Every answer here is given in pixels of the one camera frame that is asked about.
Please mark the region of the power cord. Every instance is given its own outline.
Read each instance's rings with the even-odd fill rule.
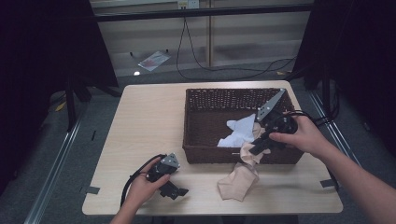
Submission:
[[[190,40],[190,47],[191,47],[192,56],[193,56],[195,62],[200,66],[200,68],[202,68],[202,69],[204,69],[204,70],[206,70],[206,71],[210,71],[210,72],[237,70],[237,71],[250,71],[250,72],[258,72],[258,73],[257,73],[257,74],[254,74],[254,75],[251,75],[251,76],[247,76],[247,77],[236,77],[236,78],[226,78],[226,79],[225,79],[225,78],[224,78],[224,79],[216,79],[216,78],[194,78],[194,77],[186,77],[186,76],[184,76],[184,75],[181,73],[180,69],[178,68],[178,57],[179,57],[179,53],[180,53],[181,43],[182,43],[182,41],[183,41],[184,32],[185,32],[186,30],[187,30],[187,34],[188,34],[189,40]],[[273,61],[273,62],[271,62],[271,63],[268,65],[268,67],[267,67],[266,69],[264,69],[264,70],[261,70],[261,69],[251,69],[251,68],[219,68],[219,69],[212,69],[212,68],[203,67],[203,66],[198,62],[198,60],[197,60],[197,58],[196,58],[195,51],[194,51],[194,47],[193,47],[192,40],[191,40],[191,34],[190,34],[189,25],[187,24],[186,18],[184,18],[183,30],[182,30],[182,32],[181,32],[180,42],[179,42],[178,49],[177,49],[176,67],[177,67],[178,73],[179,73],[182,77],[184,77],[184,78],[186,78],[186,79],[188,79],[188,80],[199,80],[199,81],[227,80],[227,81],[228,81],[228,80],[240,80],[240,79],[246,79],[246,78],[257,77],[257,76],[262,75],[262,74],[264,74],[264,73],[266,73],[266,72],[278,71],[278,70],[280,70],[280,69],[286,67],[289,63],[291,63],[292,61],[294,61],[296,58],[297,58],[297,56],[295,56],[295,57],[293,57],[293,58],[291,58],[291,59],[280,59],[280,60]],[[282,66],[280,66],[280,67],[278,67],[278,68],[270,69],[274,63],[281,62],[281,61],[287,61],[287,62],[286,62],[284,65],[282,65]],[[289,77],[286,77],[285,80],[289,81],[289,80],[292,80],[292,79],[294,79],[294,78],[295,78],[294,75],[290,75]],[[336,84],[334,84],[334,85],[335,85],[335,92],[334,92],[334,96],[333,96],[333,99],[332,99],[333,103],[332,103],[332,111],[331,111],[331,114],[328,115],[328,116],[324,116],[324,117],[322,117],[322,118],[318,118],[318,119],[312,119],[312,118],[309,116],[309,118],[311,118],[312,121],[314,121],[314,122],[317,124],[317,126],[321,126],[321,125],[323,125],[323,124],[329,123],[329,122],[333,121],[333,120],[338,116],[339,107],[340,107],[340,104],[339,104],[339,88],[338,88],[338,86],[336,86]]]
[[[183,35],[184,35],[184,32],[186,31],[186,28],[187,28],[187,34],[188,34],[189,40],[190,40],[190,46],[191,46],[191,51],[192,51],[193,58],[194,58],[195,62],[196,62],[202,69],[204,69],[204,70],[206,70],[206,71],[210,71],[210,72],[237,70],[237,71],[250,71],[250,72],[259,72],[259,73],[254,74],[254,75],[251,75],[251,76],[247,76],[247,77],[224,78],[224,79],[216,79],[216,78],[194,78],[194,77],[186,77],[186,76],[184,76],[184,75],[181,73],[180,69],[178,68],[178,57],[179,57],[179,53],[180,53],[181,43],[182,43],[182,41],[183,41]],[[271,62],[270,65],[269,65],[266,69],[264,69],[264,70],[261,70],[261,69],[251,69],[251,68],[219,68],[219,69],[212,69],[212,68],[203,67],[203,66],[201,66],[201,64],[198,62],[198,60],[197,60],[197,58],[196,58],[196,56],[195,56],[195,51],[194,51],[194,47],[193,47],[192,40],[191,40],[191,34],[190,34],[189,25],[187,24],[186,18],[184,18],[183,31],[181,32],[180,42],[179,42],[178,49],[177,49],[176,67],[177,67],[178,73],[179,73],[182,77],[184,77],[184,78],[186,78],[186,79],[188,79],[188,80],[200,80],[200,81],[208,81],[208,80],[211,80],[211,81],[213,81],[213,80],[239,80],[239,79],[245,79],[245,78],[256,77],[256,76],[259,76],[259,75],[264,74],[264,73],[266,73],[266,72],[273,72],[273,71],[277,71],[277,70],[279,70],[279,69],[282,69],[282,68],[286,67],[289,63],[291,63],[293,60],[295,60],[296,57],[293,57],[293,58],[291,58],[291,59],[280,59],[280,60],[273,61],[273,62]],[[284,65],[282,65],[281,67],[278,67],[278,68],[276,68],[276,69],[270,69],[271,66],[272,66],[274,63],[281,62],[281,61],[287,61],[287,62],[286,62]]]

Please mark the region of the wall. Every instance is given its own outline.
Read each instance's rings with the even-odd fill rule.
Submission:
[[[201,0],[204,7],[254,7],[312,3],[313,0]],[[91,0],[95,14],[177,9],[177,1]],[[309,12],[187,18],[191,42],[202,66],[262,63],[297,55]],[[117,76],[148,73],[137,64],[156,51],[171,59],[152,73],[197,68],[181,18],[100,22],[99,27]]]

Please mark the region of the wrist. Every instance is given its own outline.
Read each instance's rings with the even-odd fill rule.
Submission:
[[[338,153],[341,153],[340,150],[333,146],[331,143],[328,143],[326,146],[323,146],[318,150],[317,155],[313,156],[321,160],[324,164],[328,165],[332,162],[332,160],[337,158]]]

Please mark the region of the finger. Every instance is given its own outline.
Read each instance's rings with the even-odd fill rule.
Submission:
[[[272,140],[277,142],[286,143],[295,146],[295,136],[288,133],[270,133],[269,136]]]
[[[163,175],[161,176],[161,178],[159,178],[157,181],[152,183],[152,186],[155,189],[158,189],[159,187],[161,187],[162,185],[166,184],[166,182],[169,181],[169,179],[171,178],[170,175]]]
[[[142,169],[142,173],[147,173],[149,171],[149,169],[155,164],[157,163],[161,158],[156,158],[155,160],[151,161],[149,164],[147,164],[143,169]]]

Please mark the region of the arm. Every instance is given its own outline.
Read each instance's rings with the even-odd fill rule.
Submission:
[[[307,117],[295,118],[295,134],[271,133],[275,141],[294,145],[320,159],[340,181],[352,199],[373,223],[396,220],[396,189],[363,170],[333,146]]]
[[[154,165],[160,158],[149,163],[145,168],[142,169],[142,173],[149,171],[152,165]],[[147,181],[145,175],[139,175],[134,182],[132,182],[131,187],[129,187],[128,195],[126,196],[125,202],[122,205],[119,212],[111,220],[111,224],[121,224],[121,223],[132,223],[134,215],[137,209],[146,202],[154,192],[162,185],[164,185],[170,178],[170,175],[164,175],[159,180],[154,183]]]

